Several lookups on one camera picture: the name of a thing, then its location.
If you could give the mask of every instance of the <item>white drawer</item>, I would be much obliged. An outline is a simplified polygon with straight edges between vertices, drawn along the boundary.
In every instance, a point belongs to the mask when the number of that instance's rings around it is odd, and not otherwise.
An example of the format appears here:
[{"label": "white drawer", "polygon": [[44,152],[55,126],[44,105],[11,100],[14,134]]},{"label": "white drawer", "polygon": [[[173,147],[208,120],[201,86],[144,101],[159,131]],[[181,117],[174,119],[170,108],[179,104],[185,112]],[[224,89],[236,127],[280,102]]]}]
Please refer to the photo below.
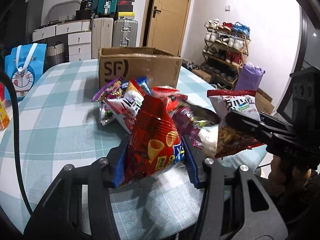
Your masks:
[{"label": "white drawer", "polygon": [[32,41],[39,41],[56,35],[56,25],[39,29],[32,33]]},{"label": "white drawer", "polygon": [[57,25],[57,35],[64,33],[80,32],[82,29],[82,22],[64,23]]},{"label": "white drawer", "polygon": [[69,45],[69,55],[91,53],[91,43]]},{"label": "white drawer", "polygon": [[78,54],[69,56],[69,62],[91,59],[91,53]]},{"label": "white drawer", "polygon": [[91,43],[91,32],[73,33],[68,35],[68,45]]},{"label": "white drawer", "polygon": [[87,31],[87,30],[89,30],[89,28],[90,28],[90,20],[82,22],[82,30],[83,31]]}]

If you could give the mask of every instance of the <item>door handle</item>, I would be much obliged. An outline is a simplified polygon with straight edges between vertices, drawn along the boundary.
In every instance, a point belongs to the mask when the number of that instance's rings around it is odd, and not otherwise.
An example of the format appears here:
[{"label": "door handle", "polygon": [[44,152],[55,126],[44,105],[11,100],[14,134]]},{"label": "door handle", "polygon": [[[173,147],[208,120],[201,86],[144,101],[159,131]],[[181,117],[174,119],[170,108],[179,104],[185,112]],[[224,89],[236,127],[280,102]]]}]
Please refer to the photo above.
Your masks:
[{"label": "door handle", "polygon": [[155,18],[156,17],[156,13],[157,12],[161,12],[160,10],[157,10],[157,7],[156,6],[154,6],[154,8],[153,8],[153,18]]}]

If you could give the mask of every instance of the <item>yellow snack package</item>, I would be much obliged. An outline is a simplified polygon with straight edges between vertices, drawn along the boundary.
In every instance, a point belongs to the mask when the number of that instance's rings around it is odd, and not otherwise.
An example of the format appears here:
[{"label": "yellow snack package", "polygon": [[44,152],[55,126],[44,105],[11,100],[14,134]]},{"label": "yellow snack package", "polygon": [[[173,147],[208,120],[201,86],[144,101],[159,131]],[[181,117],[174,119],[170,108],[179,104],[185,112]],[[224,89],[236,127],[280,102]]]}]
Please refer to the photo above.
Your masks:
[{"label": "yellow snack package", "polygon": [[8,127],[10,119],[7,112],[4,109],[2,101],[0,100],[0,130],[4,130]]}]

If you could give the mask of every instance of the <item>doraemon gift bag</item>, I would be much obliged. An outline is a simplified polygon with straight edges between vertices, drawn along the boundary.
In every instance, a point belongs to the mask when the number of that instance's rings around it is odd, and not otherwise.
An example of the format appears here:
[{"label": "doraemon gift bag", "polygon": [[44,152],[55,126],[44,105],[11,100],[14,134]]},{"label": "doraemon gift bag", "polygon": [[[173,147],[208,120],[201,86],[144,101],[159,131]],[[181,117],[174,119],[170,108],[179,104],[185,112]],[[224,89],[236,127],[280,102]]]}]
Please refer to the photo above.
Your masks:
[{"label": "doraemon gift bag", "polygon": [[[25,97],[43,73],[46,44],[33,43],[18,46],[4,59],[4,70],[11,78],[18,100]],[[5,89],[4,98],[10,100]]]}]

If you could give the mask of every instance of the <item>silver bolt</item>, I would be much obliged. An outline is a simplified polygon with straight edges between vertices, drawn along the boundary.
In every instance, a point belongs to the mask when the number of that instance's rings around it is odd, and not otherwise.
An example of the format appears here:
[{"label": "silver bolt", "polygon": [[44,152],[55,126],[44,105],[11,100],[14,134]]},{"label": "silver bolt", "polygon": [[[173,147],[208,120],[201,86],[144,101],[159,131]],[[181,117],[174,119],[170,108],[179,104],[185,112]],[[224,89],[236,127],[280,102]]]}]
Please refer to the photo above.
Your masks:
[{"label": "silver bolt", "polygon": [[204,159],[204,162],[205,162],[206,164],[208,164],[208,165],[211,165],[211,164],[214,163],[214,160],[211,159],[211,158],[206,158],[206,159]]},{"label": "silver bolt", "polygon": [[106,164],[108,162],[109,162],[109,160],[107,158],[102,157],[99,159],[99,163],[101,163],[101,164]]},{"label": "silver bolt", "polygon": [[65,171],[71,171],[71,170],[72,170],[72,164],[66,164],[66,165],[64,165],[63,169],[64,169]]},{"label": "silver bolt", "polygon": [[241,169],[241,171],[248,171],[249,167],[247,165],[242,164],[242,165],[240,165],[240,169]]}]

